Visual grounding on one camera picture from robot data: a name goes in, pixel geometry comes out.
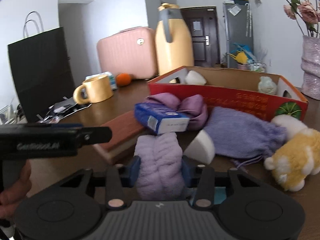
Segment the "person left hand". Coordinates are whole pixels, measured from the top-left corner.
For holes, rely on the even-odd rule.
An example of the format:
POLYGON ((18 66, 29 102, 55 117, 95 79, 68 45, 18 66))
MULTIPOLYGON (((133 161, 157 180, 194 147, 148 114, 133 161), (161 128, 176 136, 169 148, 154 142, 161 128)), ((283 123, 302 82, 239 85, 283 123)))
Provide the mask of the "person left hand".
POLYGON ((26 161, 18 181, 1 193, 1 219, 9 220, 20 202, 27 196, 32 186, 30 175, 31 165, 29 161, 26 161))

